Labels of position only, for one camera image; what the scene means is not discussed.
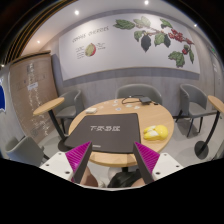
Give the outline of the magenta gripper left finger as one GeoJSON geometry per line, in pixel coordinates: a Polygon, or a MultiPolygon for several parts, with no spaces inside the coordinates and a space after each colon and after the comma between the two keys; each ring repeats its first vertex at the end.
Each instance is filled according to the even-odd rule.
{"type": "Polygon", "coordinates": [[[72,180],[75,183],[80,183],[91,152],[92,142],[89,141],[65,153],[66,158],[73,170],[72,180]]]}

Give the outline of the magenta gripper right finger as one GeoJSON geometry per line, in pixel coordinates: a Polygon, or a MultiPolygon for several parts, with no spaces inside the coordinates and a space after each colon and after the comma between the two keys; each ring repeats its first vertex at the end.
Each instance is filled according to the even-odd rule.
{"type": "Polygon", "coordinates": [[[138,142],[134,143],[133,153],[144,182],[146,184],[152,183],[152,172],[160,154],[138,142]]]}

